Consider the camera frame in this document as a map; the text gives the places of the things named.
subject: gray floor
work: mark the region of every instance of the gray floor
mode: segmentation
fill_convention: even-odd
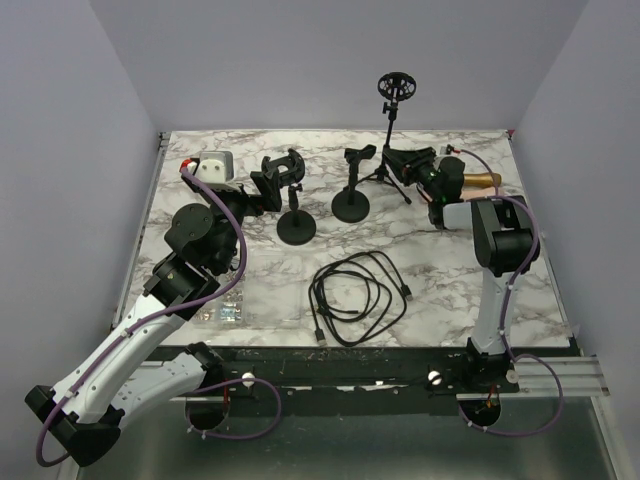
[[[540,425],[552,400],[511,400],[497,425]],[[472,431],[459,418],[288,417],[250,442],[186,433],[183,406],[163,405],[123,433],[83,480],[423,479],[558,480],[615,477],[588,399],[569,400],[556,427],[526,439]],[[231,433],[267,419],[232,419]]]

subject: white marble surface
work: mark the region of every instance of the white marble surface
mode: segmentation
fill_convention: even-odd
[[[248,218],[243,231],[249,247],[249,266],[242,287],[225,300],[242,300],[242,318],[225,322],[220,304],[203,307],[186,326],[164,344],[184,345],[205,341],[211,345],[314,346],[314,327],[307,287],[315,271],[330,261],[365,250],[380,249],[400,269],[413,291],[406,316],[369,346],[463,346],[478,314],[482,286],[481,269],[473,253],[470,233],[441,232],[427,219],[427,207],[414,188],[405,191],[414,200],[406,205],[388,186],[365,183],[371,212],[359,224],[344,224],[331,214],[331,200],[346,184],[346,147],[381,146],[382,131],[203,131],[174,132],[171,136],[157,191],[135,268],[128,308],[142,292],[153,265],[170,250],[163,241],[172,215],[184,204],[202,200],[181,181],[181,162],[202,150],[230,150],[236,177],[253,191],[248,178],[259,170],[264,155],[277,158],[295,148],[305,158],[307,174],[300,194],[303,210],[317,222],[316,237],[302,247],[282,243],[275,226],[281,214]],[[504,132],[405,131],[394,134],[394,148],[433,146],[439,151],[447,143],[472,150],[485,158],[503,176],[509,194],[522,193],[520,179]],[[466,172],[482,173],[473,158],[464,158]],[[363,161],[361,175],[380,162],[380,153]],[[283,189],[286,207],[286,189]],[[329,288],[329,297],[347,308],[363,303],[363,286],[347,279]],[[343,336],[355,338],[364,325],[339,325]],[[329,344],[337,345],[325,329]],[[566,346],[569,334],[563,322],[545,262],[540,258],[525,275],[517,298],[512,329],[516,346]]]

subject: black circular device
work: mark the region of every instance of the black circular device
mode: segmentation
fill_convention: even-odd
[[[343,190],[333,197],[331,211],[341,222],[358,223],[369,215],[369,199],[358,190]]]
[[[416,81],[408,73],[387,73],[378,80],[378,92],[387,100],[402,102],[416,93]]]
[[[278,237],[288,245],[304,245],[316,234],[316,221],[303,210],[287,212],[276,228]]]

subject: round black base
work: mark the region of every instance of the round black base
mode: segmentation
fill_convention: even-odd
[[[277,232],[280,240],[288,245],[304,245],[316,234],[316,221],[311,215],[298,210],[300,224],[293,224],[293,212],[287,212],[278,220]]]
[[[349,205],[349,191],[344,190],[333,197],[331,211],[341,222],[357,223],[369,215],[369,199],[356,190],[353,192],[353,204]]]

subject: marble table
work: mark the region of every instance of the marble table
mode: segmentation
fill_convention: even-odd
[[[229,150],[234,155],[236,177],[255,191],[249,172],[259,170],[265,155],[277,158],[288,148],[306,161],[301,209],[317,222],[315,238],[292,247],[276,235],[281,214],[247,218],[243,231],[249,248],[248,268],[239,287],[220,300],[210,302],[163,345],[186,345],[204,341],[210,345],[315,346],[307,288],[321,266],[352,253],[379,249],[399,268],[413,292],[405,317],[365,346],[463,346],[478,315],[482,289],[481,268],[476,262],[470,232],[442,232],[427,219],[427,207],[413,187],[407,205],[389,186],[366,182],[361,190],[371,203],[369,216],[358,224],[345,224],[331,214],[331,200],[347,181],[346,147],[378,146],[378,154],[360,165],[361,175],[380,163],[383,131],[345,130],[246,130],[173,132],[160,172],[146,223],[125,311],[142,292],[145,279],[156,262],[170,249],[163,241],[172,215],[186,203],[203,202],[180,179],[181,162],[202,150]],[[508,194],[522,194],[522,185],[511,148],[502,131],[449,132],[404,131],[394,133],[391,145],[417,149],[448,143],[472,150],[503,176]],[[466,172],[482,173],[473,158],[464,158]],[[288,210],[283,189],[283,211]],[[570,331],[554,294],[546,257],[541,255],[524,277],[517,298],[512,328],[515,346],[567,346]],[[336,278],[327,287],[335,305],[359,308],[364,286],[351,279]],[[398,311],[399,301],[392,307]],[[357,338],[371,320],[339,325],[347,338]],[[337,342],[325,328],[329,345]]]

